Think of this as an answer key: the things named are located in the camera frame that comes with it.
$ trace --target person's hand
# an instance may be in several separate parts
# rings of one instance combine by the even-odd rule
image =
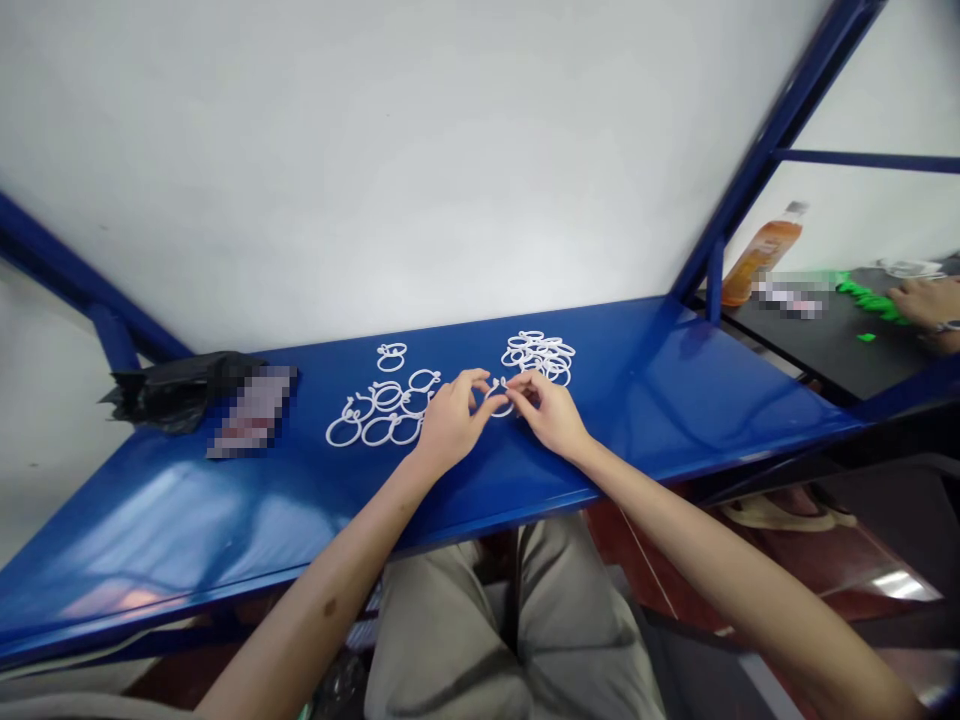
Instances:
[[[594,444],[583,426],[570,391],[554,385],[538,370],[507,381],[507,397],[547,448],[577,462]]]
[[[925,330],[936,330],[940,323],[960,320],[960,276],[904,280],[903,285],[893,288],[889,294],[900,314]],[[960,352],[960,332],[940,333],[937,340],[945,351]]]
[[[430,400],[414,453],[436,476],[434,479],[473,450],[487,420],[507,404],[505,395],[493,395],[477,409],[473,389],[489,392],[488,377],[490,373],[480,368],[464,370],[452,383],[444,383]]]

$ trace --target plastic bottle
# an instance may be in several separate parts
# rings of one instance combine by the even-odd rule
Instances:
[[[803,214],[810,205],[792,202],[783,215],[771,220],[757,231],[733,270],[723,281],[720,303],[727,307],[740,307],[750,299],[753,282],[759,273],[769,272],[780,262],[787,250],[800,239],[803,231]]]

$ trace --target green plastic part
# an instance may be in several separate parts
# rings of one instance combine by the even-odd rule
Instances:
[[[880,319],[886,320],[887,322],[896,323],[897,325],[910,324],[910,321],[900,314],[897,306],[890,298],[877,295],[870,288],[853,282],[848,272],[837,273],[837,278],[841,280],[840,284],[837,285],[837,292],[852,295],[857,298],[857,307],[862,307],[867,312],[879,313]],[[864,340],[864,342],[871,342],[872,340],[873,337],[871,336],[870,340]]]

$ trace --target leg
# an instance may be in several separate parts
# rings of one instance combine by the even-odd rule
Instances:
[[[519,652],[537,715],[663,718],[646,646],[579,513],[520,533]]]
[[[526,717],[530,692],[473,573],[475,543],[388,563],[364,712]]]

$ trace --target black table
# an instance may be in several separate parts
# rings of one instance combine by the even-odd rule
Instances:
[[[960,273],[960,259],[946,261],[943,270]],[[874,268],[854,270],[851,279],[878,295],[902,282]],[[921,340],[919,328],[881,320],[857,307],[856,301],[852,295],[831,292],[828,308],[817,320],[786,317],[756,298],[739,308],[725,307],[722,315],[741,332],[849,396],[852,403],[906,380],[936,357]],[[876,339],[857,339],[865,333]]]

